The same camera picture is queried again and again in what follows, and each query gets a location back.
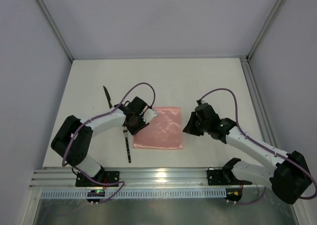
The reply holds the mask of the pink satin napkin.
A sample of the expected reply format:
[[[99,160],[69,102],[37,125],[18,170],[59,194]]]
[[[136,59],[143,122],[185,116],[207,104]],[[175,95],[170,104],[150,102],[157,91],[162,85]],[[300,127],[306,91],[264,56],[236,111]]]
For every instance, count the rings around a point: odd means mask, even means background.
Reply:
[[[183,148],[180,107],[155,107],[158,116],[133,136],[136,149],[177,150]]]

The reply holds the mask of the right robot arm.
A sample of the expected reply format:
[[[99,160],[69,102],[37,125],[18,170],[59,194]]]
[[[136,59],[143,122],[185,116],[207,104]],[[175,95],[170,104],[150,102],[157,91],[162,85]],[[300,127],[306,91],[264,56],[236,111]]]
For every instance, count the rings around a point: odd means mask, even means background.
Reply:
[[[235,121],[220,118],[208,103],[198,103],[183,132],[195,136],[208,134],[253,158],[257,165],[232,158],[222,167],[223,176],[269,188],[286,204],[293,205],[302,199],[303,193],[315,184],[302,154],[297,151],[287,153],[248,137]]]

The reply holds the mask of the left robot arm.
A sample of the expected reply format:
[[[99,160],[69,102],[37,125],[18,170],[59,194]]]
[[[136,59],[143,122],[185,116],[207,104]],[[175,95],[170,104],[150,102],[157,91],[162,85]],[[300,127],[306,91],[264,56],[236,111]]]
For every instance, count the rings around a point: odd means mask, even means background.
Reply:
[[[106,177],[105,169],[88,154],[92,138],[112,128],[125,127],[131,135],[150,124],[158,116],[156,110],[141,98],[117,104],[101,115],[82,120],[68,116],[51,142],[51,148],[62,157],[62,165],[71,165],[93,186],[117,186]]]

